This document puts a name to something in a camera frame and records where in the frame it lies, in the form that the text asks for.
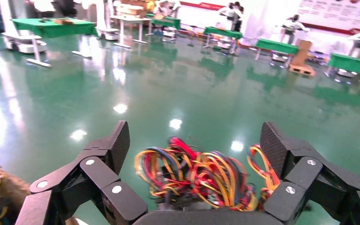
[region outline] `table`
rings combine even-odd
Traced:
[[[345,69],[348,71],[360,73],[360,59],[348,55],[332,53],[330,55],[330,61],[328,63],[328,66],[328,70],[325,72],[327,76],[329,76],[330,71],[333,68]]]
[[[257,51],[255,60],[259,59],[260,52],[262,51],[262,49],[273,50],[273,51],[277,51],[277,52],[281,52],[281,53],[287,53],[289,55],[295,55],[297,53],[297,51],[299,50],[299,48],[295,45],[290,45],[290,44],[281,43],[281,42],[277,42],[277,41],[271,41],[271,40],[267,40],[267,39],[259,39],[255,46],[259,49]],[[286,66],[289,65],[290,61],[291,61],[291,57],[288,57]]]
[[[235,38],[236,40],[239,40],[243,37],[241,32],[236,32],[236,31],[231,31],[231,30],[224,30],[224,29],[219,29],[216,27],[205,27],[205,30],[203,31],[204,35],[208,35],[208,37],[206,38],[206,45],[204,46],[204,48],[209,48],[209,42],[210,42],[210,34],[219,34],[219,35],[223,35],[229,38]],[[233,42],[232,46],[231,46],[231,52],[233,53],[235,51],[235,42]]]
[[[123,35],[124,35],[124,28],[123,25],[125,23],[138,23],[139,24],[139,39],[133,39],[133,41],[141,43],[141,44],[148,44],[148,42],[143,41],[143,22],[144,21],[151,21],[149,18],[139,18],[135,16],[125,16],[125,15],[112,15],[112,19],[117,19],[120,21],[120,39],[119,43],[115,43],[114,45],[124,47],[124,48],[131,48],[128,45],[123,43]]]
[[[167,27],[174,27],[177,30],[181,29],[181,23],[180,23],[181,20],[180,19],[170,17],[170,16],[165,16],[162,20],[156,20],[156,19],[154,19],[154,14],[152,14],[152,13],[148,13],[146,15],[146,17],[151,18],[150,25],[148,26],[148,34],[146,34],[146,36],[154,35],[152,33],[152,23],[162,25],[162,26],[167,26]]]
[[[55,23],[53,19],[45,22],[41,22],[41,19],[12,19],[16,29],[30,30],[32,33],[34,33],[34,36],[32,38],[32,44],[34,45],[35,59],[27,59],[28,62],[43,67],[52,67],[48,63],[41,62],[37,46],[37,40],[35,38],[36,36],[40,36],[42,38],[56,38],[73,34],[90,34],[98,37],[97,31],[94,27],[94,23],[73,18],[68,19],[71,20],[74,24],[58,24]],[[72,51],[72,53],[85,58],[91,58],[90,52],[86,54],[78,51]]]

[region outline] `cardboard box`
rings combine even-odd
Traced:
[[[297,40],[296,45],[299,47],[296,55],[292,59],[292,64],[295,66],[302,66],[308,58],[308,51],[310,50],[313,43],[311,41]]]

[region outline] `humanoid robot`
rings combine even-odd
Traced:
[[[309,28],[304,27],[304,25],[298,22],[298,20],[299,15],[294,15],[282,24],[281,27],[284,28],[284,33],[282,34],[281,42],[283,42],[285,35],[287,35],[289,37],[287,43],[291,45],[294,41],[294,34],[297,30],[310,31]]]
[[[304,25],[302,23],[298,22],[298,20],[299,20],[299,15],[296,14],[296,15],[292,16],[291,18],[287,19],[281,25],[284,32],[282,33],[280,42],[284,42],[285,37],[288,36],[287,43],[291,45],[291,44],[293,44],[294,35],[297,30],[303,30],[305,32],[310,31],[309,28],[304,27]],[[288,60],[288,56],[286,54],[277,53],[277,54],[272,55],[272,60],[286,62]]]

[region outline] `brown object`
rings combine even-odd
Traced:
[[[64,19],[55,19],[54,20],[55,23],[58,23],[58,24],[74,24],[74,22],[72,22],[71,20],[67,19],[67,18],[64,18]]]
[[[156,15],[154,16],[154,19],[155,19],[155,20],[162,20],[163,18],[165,18],[165,16],[162,15],[162,14],[156,14]]]
[[[315,76],[315,71],[313,70],[313,68],[306,64],[301,65],[301,66],[289,64],[289,71],[298,73],[298,74],[302,74],[302,75],[306,75],[306,76]]]
[[[292,64],[295,66],[302,66],[308,57],[308,51],[310,50],[313,43],[311,41],[303,41],[298,39],[296,45],[299,47],[296,55],[292,59]]]
[[[137,16],[139,18],[144,18],[147,14],[147,11],[144,9],[130,9],[127,7],[117,7],[117,11],[120,15],[128,15],[128,16]]]
[[[8,199],[9,206],[7,215],[17,218],[21,207],[23,206],[25,198],[30,195],[30,186],[22,179],[4,171],[0,170],[0,177],[2,183],[0,184],[0,196]],[[79,225],[72,217],[66,221],[66,225]]]

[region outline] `green tablecloth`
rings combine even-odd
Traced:
[[[259,39],[256,43],[256,47],[267,49],[267,50],[274,50],[281,53],[288,53],[288,54],[296,54],[299,48],[294,45],[289,45],[285,43],[280,43],[276,41],[270,41],[266,39]]]
[[[222,29],[218,29],[216,27],[205,27],[205,31],[203,32],[203,34],[204,35],[219,34],[219,35],[223,35],[226,37],[235,38],[237,40],[241,39],[243,37],[241,32],[222,30]]]
[[[152,13],[147,14],[146,17],[151,18],[152,19],[151,22],[154,24],[168,26],[168,27],[174,27],[177,30],[181,29],[181,26],[180,26],[181,20],[179,20],[179,19],[176,19],[176,18],[173,18],[170,16],[165,16],[165,18],[162,20],[156,20],[156,19],[154,19],[154,14],[152,14]]]
[[[360,59],[332,53],[328,66],[360,73]]]
[[[57,24],[51,21],[40,22],[41,19],[13,19],[18,30],[30,30],[42,38],[56,38],[73,34],[92,34],[98,36],[94,23],[69,18],[74,24]]]

